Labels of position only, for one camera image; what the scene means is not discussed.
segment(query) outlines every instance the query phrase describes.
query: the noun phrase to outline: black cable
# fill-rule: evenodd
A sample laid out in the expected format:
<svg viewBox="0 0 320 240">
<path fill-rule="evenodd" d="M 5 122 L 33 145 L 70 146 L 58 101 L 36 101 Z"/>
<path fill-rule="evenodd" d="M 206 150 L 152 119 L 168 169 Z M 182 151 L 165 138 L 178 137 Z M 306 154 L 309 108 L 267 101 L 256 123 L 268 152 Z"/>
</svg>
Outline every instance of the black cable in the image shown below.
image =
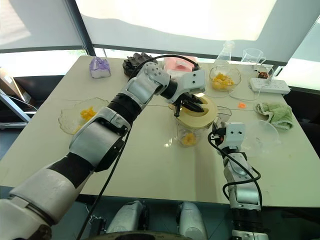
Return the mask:
<svg viewBox="0 0 320 240">
<path fill-rule="evenodd" d="M 189 58 L 187 58 L 185 56 L 180 56 L 180 55 L 176 55 L 176 54 L 164 54 L 164 55 L 160 55 L 160 56 L 155 56 L 155 57 L 149 58 L 149 59 L 143 61 L 142 63 L 140 63 L 134 69 L 134 71 L 131 73 L 131 75 L 129 77 L 129 80 L 132 79 L 135 76 L 137 71 L 140 70 L 145 63 L 152 62 L 153 60 L 162 59 L 162 58 L 180 58 L 180 59 L 183 59 L 183 60 L 186 60 L 186 61 L 192 63 L 194 65 L 194 70 L 199 70 L 199 64 L 196 63 L 195 61 L 192 61 L 191 59 L 189 59 Z"/>
<path fill-rule="evenodd" d="M 76 237 L 76 240 L 80 240 L 80 239 L 81 239 L 81 236 L 82 236 L 82 234 L 84 233 L 84 231 L 85 231 L 85 229 L 86 229 L 86 226 L 87 226 L 87 224 L 88 224 L 88 222 L 89 222 L 89 220 L 90 220 L 90 218 L 91 218 L 92 213 L 94 212 L 94 210 L 95 210 L 95 208 L 96 208 L 96 206 L 97 206 L 97 204 L 98 204 L 98 202 L 99 202 L 102 194 L 103 194 L 104 191 L 106 190 L 107 185 L 108 185 L 108 183 L 110 182 L 110 179 L 111 179 L 112 175 L 114 174 L 114 172 L 115 172 L 115 170 L 116 170 L 116 167 L 117 167 L 117 165 L 118 165 L 119 159 L 120 159 L 120 157 L 121 157 L 121 155 L 122 155 L 122 153 L 123 153 L 123 151 L 124 151 L 124 149 L 125 149 L 125 146 L 126 146 L 126 144 L 127 144 L 127 141 L 128 141 L 129 135 L 130 135 L 130 132 L 131 132 L 131 129 L 128 131 L 128 133 L 127 133 L 127 135 L 126 135 L 126 138 L 125 138 L 125 140 L 124 140 L 123 147 L 121 148 L 120 153 L 119 153 L 118 157 L 117 157 L 116 160 L 115 160 L 115 163 L 114 163 L 114 165 L 113 165 L 113 168 L 112 168 L 112 170 L 111 170 L 111 172 L 110 172 L 107 180 L 105 181 L 105 183 L 104 183 L 104 185 L 103 185 L 103 187 L 102 187 L 99 195 L 98 195 L 97 198 L 95 199 L 95 201 L 94 201 L 94 203 L 93 203 L 90 211 L 88 212 L 88 215 L 86 216 L 86 219 L 84 220 L 84 222 L 83 222 L 83 224 L 82 224 L 81 230 L 80 230 L 80 232 L 78 233 L 78 236 Z"/>
<path fill-rule="evenodd" d="M 257 177 L 254 177 L 241 163 L 239 163 L 237 160 L 235 160 L 232 156 L 230 156 L 228 153 L 226 153 L 225 151 L 223 151 L 222 149 L 220 149 L 218 146 L 216 146 L 215 144 L 212 143 L 212 139 L 211 139 L 211 135 L 213 134 L 213 132 L 210 132 L 208 135 L 208 142 L 209 144 L 214 147 L 216 150 L 218 150 L 222 155 L 225 155 L 228 157 L 229 160 L 233 161 L 235 164 L 237 164 L 243 171 L 245 171 L 246 174 L 248 174 L 250 176 L 251 179 L 249 180 L 244 180 L 244 181 L 236 181 L 236 182 L 229 182 L 226 183 L 225 185 L 223 185 L 222 187 L 222 191 L 224 196 L 229 200 L 229 196 L 226 193 L 226 188 L 228 186 L 231 185 L 238 185 L 238 184 L 247 184 L 247 183 L 254 183 L 257 191 L 258 191 L 258 195 L 259 195 L 259 201 L 260 201 L 260 206 L 262 206 L 262 193 L 261 193 L 261 189 L 260 186 L 257 182 L 257 180 L 259 180 L 261 178 L 261 174 L 252 167 L 252 170 L 258 175 Z"/>
</svg>

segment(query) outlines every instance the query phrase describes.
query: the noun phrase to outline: metal stand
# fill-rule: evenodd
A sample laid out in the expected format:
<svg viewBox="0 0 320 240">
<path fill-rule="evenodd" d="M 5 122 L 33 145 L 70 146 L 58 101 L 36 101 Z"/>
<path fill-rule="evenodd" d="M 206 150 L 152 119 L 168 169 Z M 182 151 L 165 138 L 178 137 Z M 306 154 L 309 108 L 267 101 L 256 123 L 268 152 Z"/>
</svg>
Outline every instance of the metal stand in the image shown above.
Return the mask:
<svg viewBox="0 0 320 240">
<path fill-rule="evenodd" d="M 3 95 L 5 94 L 0 89 L 0 100 L 7 105 L 19 118 L 23 120 L 23 122 L 0 122 L 0 129 L 8 129 L 8 128 L 15 128 L 15 129 L 23 129 L 31 120 L 31 118 L 20 108 L 14 101 L 10 99 L 10 97 Z"/>
</svg>

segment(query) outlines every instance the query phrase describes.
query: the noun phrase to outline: cardboard box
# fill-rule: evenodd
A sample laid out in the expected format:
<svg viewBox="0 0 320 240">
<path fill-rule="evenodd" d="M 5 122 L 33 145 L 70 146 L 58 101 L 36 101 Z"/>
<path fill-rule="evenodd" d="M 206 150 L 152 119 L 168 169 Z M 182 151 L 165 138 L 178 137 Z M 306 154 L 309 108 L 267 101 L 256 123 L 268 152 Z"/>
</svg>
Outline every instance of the cardboard box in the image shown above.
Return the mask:
<svg viewBox="0 0 320 240">
<path fill-rule="evenodd" d="M 0 89 L 8 96 L 17 98 L 27 104 L 35 104 L 34 99 L 32 99 L 29 93 L 27 93 L 26 90 L 24 90 L 18 83 L 16 83 L 14 78 L 3 67 L 0 67 Z M 16 103 L 20 107 L 28 107 L 28 105 L 26 104 L 24 104 L 24 106 L 21 106 L 20 104 L 18 104 L 18 101 L 16 101 Z"/>
</svg>

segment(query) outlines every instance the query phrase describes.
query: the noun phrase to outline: floor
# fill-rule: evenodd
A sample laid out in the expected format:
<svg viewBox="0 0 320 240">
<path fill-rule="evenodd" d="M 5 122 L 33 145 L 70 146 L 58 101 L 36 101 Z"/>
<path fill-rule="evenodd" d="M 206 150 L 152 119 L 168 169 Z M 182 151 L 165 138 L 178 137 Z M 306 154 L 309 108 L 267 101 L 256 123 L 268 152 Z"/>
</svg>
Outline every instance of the floor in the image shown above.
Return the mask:
<svg viewBox="0 0 320 240">
<path fill-rule="evenodd" d="M 0 130 L 0 160 L 11 144 L 18 137 L 16 129 Z M 7 198 L 10 187 L 0 187 L 0 198 Z M 106 218 L 107 225 L 111 222 L 118 209 L 125 203 L 135 200 L 125 197 L 102 197 L 96 208 L 95 216 Z M 179 202 L 172 200 L 140 199 L 149 209 L 149 229 L 161 232 L 177 232 L 176 212 Z M 202 213 L 208 238 L 210 240 L 228 240 L 231 237 L 231 213 L 227 204 L 197 202 Z M 309 210 L 314 219 L 320 223 L 320 209 Z M 75 202 L 58 225 L 52 227 L 53 240 L 74 240 L 87 216 L 83 203 Z M 287 209 L 263 209 L 264 226 L 268 229 L 270 240 L 311 240 L 320 238 L 320 224 L 288 213 Z M 89 225 L 83 239 L 90 234 Z"/>
</svg>

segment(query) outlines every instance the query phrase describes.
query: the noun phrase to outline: white table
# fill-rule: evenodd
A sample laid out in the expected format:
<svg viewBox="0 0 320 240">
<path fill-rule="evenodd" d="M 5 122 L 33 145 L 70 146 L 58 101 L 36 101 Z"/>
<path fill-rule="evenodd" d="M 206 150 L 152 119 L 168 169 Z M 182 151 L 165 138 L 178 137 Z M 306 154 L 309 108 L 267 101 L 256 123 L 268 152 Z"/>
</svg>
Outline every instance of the white table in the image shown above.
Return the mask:
<svg viewBox="0 0 320 240">
<path fill-rule="evenodd" d="M 0 186 L 15 187 L 68 152 L 72 136 L 59 128 L 61 109 L 94 97 L 110 101 L 127 82 L 122 59 L 108 59 L 112 76 L 100 80 L 90 77 L 90 60 L 89 56 L 78 59 L 0 161 Z M 247 89 L 247 80 L 242 80 L 235 96 L 254 97 Z M 208 95 L 218 94 L 210 87 L 207 89 Z M 253 102 L 241 110 L 237 108 L 240 101 L 229 96 L 213 100 L 217 105 L 233 109 L 230 122 L 246 123 L 263 118 L 251 110 Z M 284 102 L 281 96 L 268 93 L 261 94 L 258 100 Z M 320 182 L 320 159 L 295 118 L 293 122 L 291 130 L 279 131 L 282 141 L 279 147 L 248 160 L 262 175 L 259 184 L 263 205 L 320 207 L 320 192 L 316 190 Z M 222 193 L 226 183 L 222 159 L 206 137 L 196 147 L 187 148 L 177 144 L 174 136 L 173 113 L 156 96 L 134 122 L 104 195 L 228 203 Z M 98 194 L 109 172 L 95 173 L 81 193 Z"/>
</svg>

